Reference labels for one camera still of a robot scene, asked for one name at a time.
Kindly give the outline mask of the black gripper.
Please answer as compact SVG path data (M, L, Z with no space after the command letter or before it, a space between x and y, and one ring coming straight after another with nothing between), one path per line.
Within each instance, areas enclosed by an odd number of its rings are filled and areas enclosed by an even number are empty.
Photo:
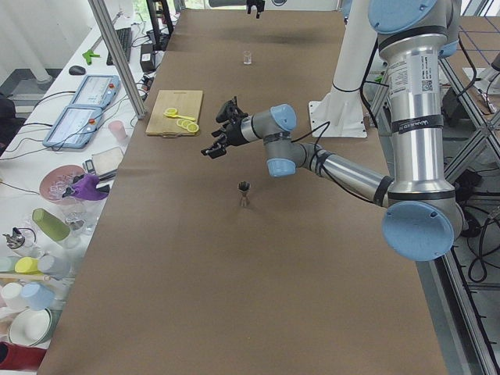
M201 150L204 156L216 159L227 154L227 146L239 146L245 143L245 137L241 131L242 119L229 120L221 127L212 132L216 142L208 148Z

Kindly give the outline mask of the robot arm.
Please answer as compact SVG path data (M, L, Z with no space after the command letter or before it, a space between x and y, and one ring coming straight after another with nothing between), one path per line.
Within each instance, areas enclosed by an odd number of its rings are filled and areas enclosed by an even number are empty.
M463 229L455 190L445 179L438 62L459 42L458 1L353 1L331 90L312 106L317 138L353 133L350 112L362 92L370 56L387 63L390 136L395 171L384 176L321 148L293 139L293 108L273 106L253 115L226 102L216 116L213 159L230 146L262 141L272 177L306 168L348 193L386 209L385 241L400 255L430 261L448 252Z

